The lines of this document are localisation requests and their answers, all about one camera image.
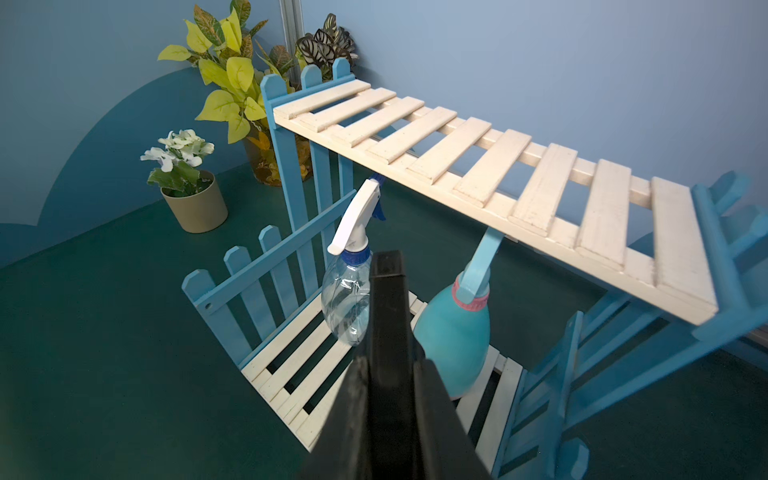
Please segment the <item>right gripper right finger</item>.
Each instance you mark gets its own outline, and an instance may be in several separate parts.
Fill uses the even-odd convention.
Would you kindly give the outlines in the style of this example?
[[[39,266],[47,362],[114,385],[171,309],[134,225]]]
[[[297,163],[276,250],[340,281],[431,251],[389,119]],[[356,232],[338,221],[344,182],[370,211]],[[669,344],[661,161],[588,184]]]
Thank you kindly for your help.
[[[490,479],[456,414],[435,364],[413,368],[417,425],[415,479]]]

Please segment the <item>teal watering bottle pink collar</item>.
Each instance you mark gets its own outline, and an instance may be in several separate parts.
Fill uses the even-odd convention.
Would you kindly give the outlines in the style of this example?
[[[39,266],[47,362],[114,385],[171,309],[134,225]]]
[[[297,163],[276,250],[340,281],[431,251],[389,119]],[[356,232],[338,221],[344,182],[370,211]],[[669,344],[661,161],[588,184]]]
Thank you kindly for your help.
[[[504,234],[489,227],[454,282],[428,302],[414,329],[448,396],[457,400],[479,377],[490,343],[491,263]]]

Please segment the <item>clear spray bottle white nozzle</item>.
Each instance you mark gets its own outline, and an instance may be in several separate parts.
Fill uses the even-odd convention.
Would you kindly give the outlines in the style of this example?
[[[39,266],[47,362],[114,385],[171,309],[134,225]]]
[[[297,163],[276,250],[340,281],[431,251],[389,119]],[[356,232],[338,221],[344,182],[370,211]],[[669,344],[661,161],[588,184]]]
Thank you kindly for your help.
[[[323,278],[324,320],[336,338],[356,346],[369,322],[372,252],[366,227],[373,218],[385,219],[380,204],[384,177],[372,175],[357,190],[327,248],[334,257]]]

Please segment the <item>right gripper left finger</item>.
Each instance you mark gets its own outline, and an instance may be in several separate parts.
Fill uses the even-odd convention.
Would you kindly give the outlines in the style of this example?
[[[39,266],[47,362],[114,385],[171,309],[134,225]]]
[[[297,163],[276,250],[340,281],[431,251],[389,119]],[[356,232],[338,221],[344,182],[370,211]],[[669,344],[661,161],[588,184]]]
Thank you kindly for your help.
[[[372,257],[370,318],[300,479],[414,475],[414,337],[401,251]]]

